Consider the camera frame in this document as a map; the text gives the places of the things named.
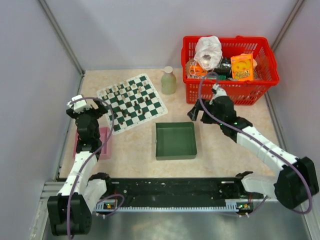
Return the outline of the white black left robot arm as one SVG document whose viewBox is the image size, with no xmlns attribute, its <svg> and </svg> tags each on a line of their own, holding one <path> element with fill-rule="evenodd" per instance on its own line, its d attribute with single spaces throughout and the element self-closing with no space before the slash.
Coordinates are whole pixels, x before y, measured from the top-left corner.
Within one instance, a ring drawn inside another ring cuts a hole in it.
<svg viewBox="0 0 320 240">
<path fill-rule="evenodd" d="M 76 153 L 72 169 L 56 195 L 47 201 L 51 232 L 54 236 L 86 235 L 92 225 L 92 213 L 100 198 L 109 198 L 114 191 L 108 183 L 108 175 L 92 175 L 101 149 L 105 145 L 100 140 L 98 120 L 108 113 L 97 98 L 94 108 L 83 95 L 72 97 L 67 103 L 66 113 L 75 120 L 77 127 Z"/>
</svg>

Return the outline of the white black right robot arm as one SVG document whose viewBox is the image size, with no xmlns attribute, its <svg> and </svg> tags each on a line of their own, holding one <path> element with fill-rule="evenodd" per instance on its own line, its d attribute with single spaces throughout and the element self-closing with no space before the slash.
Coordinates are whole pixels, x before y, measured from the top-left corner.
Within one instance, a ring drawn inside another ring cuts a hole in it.
<svg viewBox="0 0 320 240">
<path fill-rule="evenodd" d="M 250 150 L 274 173 L 273 176 L 258 175 L 249 171 L 233 185 L 239 198 L 250 193 L 277 199 L 284 207 L 295 210 L 308 201 L 311 212 L 313 196 L 319 192 L 314 162 L 307 156 L 299 158 L 280 148 L 264 137 L 253 124 L 237 116 L 232 100 L 227 95 L 216 95 L 212 100 L 198 99 L 187 116 L 196 121 L 202 111 L 201 122 L 219 125 L 223 134 L 238 145 Z"/>
</svg>

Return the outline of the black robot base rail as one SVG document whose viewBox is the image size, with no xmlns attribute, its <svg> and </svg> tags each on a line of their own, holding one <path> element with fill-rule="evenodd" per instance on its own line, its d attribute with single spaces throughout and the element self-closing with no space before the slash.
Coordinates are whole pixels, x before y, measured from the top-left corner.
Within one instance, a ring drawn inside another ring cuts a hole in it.
<svg viewBox="0 0 320 240">
<path fill-rule="evenodd" d="M 107 181 L 100 213 L 229 212 L 250 213 L 260 193 L 245 191 L 237 177 L 114 178 Z"/>
</svg>

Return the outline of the green white chess mat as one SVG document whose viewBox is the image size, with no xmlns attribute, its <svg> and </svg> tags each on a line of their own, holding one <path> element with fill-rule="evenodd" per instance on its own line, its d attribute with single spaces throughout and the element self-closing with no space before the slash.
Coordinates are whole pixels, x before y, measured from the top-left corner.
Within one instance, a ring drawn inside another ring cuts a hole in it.
<svg viewBox="0 0 320 240">
<path fill-rule="evenodd" d="M 106 117 L 113 135 L 118 135 L 168 113 L 165 103 L 147 74 L 104 87 L 97 97 L 112 107 Z"/>
</svg>

